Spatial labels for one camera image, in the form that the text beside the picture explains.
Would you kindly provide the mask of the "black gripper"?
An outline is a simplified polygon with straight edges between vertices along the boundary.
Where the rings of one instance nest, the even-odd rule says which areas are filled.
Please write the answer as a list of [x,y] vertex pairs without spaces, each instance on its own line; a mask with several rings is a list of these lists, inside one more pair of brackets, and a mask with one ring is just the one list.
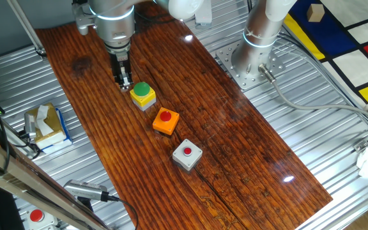
[[111,59],[112,74],[115,83],[118,84],[122,92],[129,90],[132,85],[130,52],[117,52],[109,54]]

